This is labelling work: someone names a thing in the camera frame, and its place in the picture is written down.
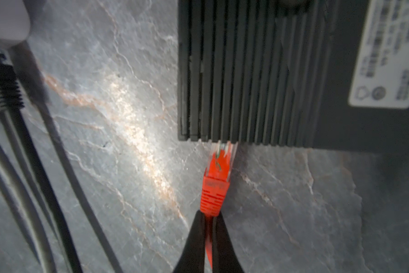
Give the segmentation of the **black network switch box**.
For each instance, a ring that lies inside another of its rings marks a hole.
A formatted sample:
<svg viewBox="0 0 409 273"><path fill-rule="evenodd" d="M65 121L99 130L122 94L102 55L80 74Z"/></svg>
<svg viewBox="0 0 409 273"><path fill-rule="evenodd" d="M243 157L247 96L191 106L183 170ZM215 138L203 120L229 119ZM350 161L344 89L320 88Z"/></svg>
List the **black network switch box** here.
<svg viewBox="0 0 409 273"><path fill-rule="evenodd" d="M182 141L409 154L409 1L179 1Z"/></svg>

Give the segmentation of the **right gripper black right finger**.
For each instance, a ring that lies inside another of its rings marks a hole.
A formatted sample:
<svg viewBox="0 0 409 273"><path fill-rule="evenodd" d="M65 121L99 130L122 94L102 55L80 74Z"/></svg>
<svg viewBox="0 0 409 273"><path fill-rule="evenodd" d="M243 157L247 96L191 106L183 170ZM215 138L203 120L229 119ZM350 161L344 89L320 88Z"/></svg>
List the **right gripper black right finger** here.
<svg viewBox="0 0 409 273"><path fill-rule="evenodd" d="M244 273L235 254L222 213L212 220L212 271Z"/></svg>

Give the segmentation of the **white network switch box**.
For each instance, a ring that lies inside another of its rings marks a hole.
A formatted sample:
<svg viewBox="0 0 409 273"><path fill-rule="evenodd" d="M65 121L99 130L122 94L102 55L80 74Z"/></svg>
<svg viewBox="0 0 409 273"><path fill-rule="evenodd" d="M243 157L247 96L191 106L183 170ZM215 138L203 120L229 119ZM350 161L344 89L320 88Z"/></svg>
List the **white network switch box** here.
<svg viewBox="0 0 409 273"><path fill-rule="evenodd" d="M27 39L30 16L22 0L0 0L0 46L9 48Z"/></svg>

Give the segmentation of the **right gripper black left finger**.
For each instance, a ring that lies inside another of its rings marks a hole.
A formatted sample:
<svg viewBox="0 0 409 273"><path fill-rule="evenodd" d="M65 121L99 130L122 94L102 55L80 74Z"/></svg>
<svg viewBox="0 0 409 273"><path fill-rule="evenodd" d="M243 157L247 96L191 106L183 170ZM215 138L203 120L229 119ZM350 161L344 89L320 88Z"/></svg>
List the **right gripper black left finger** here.
<svg viewBox="0 0 409 273"><path fill-rule="evenodd" d="M173 273L204 273L206 216L198 210Z"/></svg>

